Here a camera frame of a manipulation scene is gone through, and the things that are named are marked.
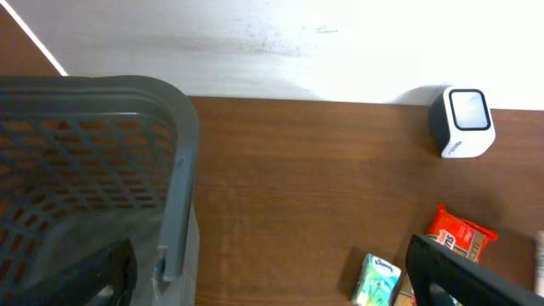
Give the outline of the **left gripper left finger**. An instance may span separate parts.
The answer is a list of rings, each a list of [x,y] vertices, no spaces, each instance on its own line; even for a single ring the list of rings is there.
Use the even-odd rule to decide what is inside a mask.
[[[128,239],[117,240],[50,275],[4,306],[129,306],[138,280],[137,259]]]

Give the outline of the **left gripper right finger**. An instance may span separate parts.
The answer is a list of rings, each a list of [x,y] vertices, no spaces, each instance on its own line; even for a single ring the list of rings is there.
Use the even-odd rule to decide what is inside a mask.
[[[425,235],[411,237],[405,266],[418,306],[543,306],[543,297],[494,275]]]

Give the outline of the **orange spaghetti pack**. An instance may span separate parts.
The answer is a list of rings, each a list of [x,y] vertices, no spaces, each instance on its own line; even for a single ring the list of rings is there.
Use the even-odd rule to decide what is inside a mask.
[[[437,206],[426,236],[476,264],[488,243],[499,238],[489,229],[450,214],[442,203]]]

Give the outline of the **green white tissue pack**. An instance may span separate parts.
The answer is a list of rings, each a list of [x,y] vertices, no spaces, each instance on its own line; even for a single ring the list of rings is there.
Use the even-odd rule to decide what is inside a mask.
[[[399,267],[367,253],[351,303],[357,306],[390,306],[400,275]]]

